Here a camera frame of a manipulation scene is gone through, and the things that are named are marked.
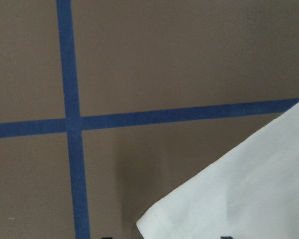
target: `white cloth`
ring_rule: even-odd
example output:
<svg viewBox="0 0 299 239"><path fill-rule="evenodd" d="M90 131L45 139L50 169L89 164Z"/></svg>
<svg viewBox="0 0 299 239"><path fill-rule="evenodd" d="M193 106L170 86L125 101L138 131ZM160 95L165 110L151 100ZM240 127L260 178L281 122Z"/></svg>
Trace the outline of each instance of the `white cloth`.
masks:
<svg viewBox="0 0 299 239"><path fill-rule="evenodd" d="M150 207L145 239L299 239L299 103Z"/></svg>

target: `blue stripe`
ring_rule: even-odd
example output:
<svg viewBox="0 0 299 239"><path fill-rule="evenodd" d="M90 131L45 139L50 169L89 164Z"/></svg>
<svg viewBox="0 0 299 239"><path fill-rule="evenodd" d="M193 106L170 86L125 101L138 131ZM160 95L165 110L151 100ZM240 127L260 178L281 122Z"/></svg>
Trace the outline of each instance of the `blue stripe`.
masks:
<svg viewBox="0 0 299 239"><path fill-rule="evenodd" d="M157 123L206 120L284 112L298 99L262 101L240 104L203 106L182 109L145 111L82 117L82 130L117 128Z"/></svg>
<svg viewBox="0 0 299 239"><path fill-rule="evenodd" d="M66 132L65 119L1 123L0 138Z"/></svg>
<svg viewBox="0 0 299 239"><path fill-rule="evenodd" d="M89 239L89 215L85 183L80 106L76 74L71 1L57 0L66 129L76 239Z"/></svg>

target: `folded cloth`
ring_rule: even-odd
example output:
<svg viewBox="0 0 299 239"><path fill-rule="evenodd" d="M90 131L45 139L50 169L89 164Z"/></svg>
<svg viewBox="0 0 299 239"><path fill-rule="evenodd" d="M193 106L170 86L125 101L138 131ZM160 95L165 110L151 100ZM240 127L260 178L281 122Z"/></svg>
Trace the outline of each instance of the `folded cloth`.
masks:
<svg viewBox="0 0 299 239"><path fill-rule="evenodd" d="M156 202L145 239L299 239L299 103Z"/></svg>

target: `blue grid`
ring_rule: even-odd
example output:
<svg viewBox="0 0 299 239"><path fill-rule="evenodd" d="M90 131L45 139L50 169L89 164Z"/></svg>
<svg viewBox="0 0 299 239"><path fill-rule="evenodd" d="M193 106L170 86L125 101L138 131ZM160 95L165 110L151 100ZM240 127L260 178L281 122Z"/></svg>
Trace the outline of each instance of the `blue grid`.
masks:
<svg viewBox="0 0 299 239"><path fill-rule="evenodd" d="M66 132L76 239L89 239L82 130L284 112L299 102L284 99L217 106L82 117L76 74L71 0L56 0L66 118L0 124L0 138Z"/></svg>

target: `white towel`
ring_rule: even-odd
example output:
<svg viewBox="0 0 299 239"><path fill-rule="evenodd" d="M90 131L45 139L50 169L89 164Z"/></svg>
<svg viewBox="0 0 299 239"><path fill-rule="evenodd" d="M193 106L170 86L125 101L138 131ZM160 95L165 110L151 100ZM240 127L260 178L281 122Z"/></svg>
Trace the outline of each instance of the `white towel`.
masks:
<svg viewBox="0 0 299 239"><path fill-rule="evenodd" d="M145 239L299 239L299 103L150 207Z"/></svg>

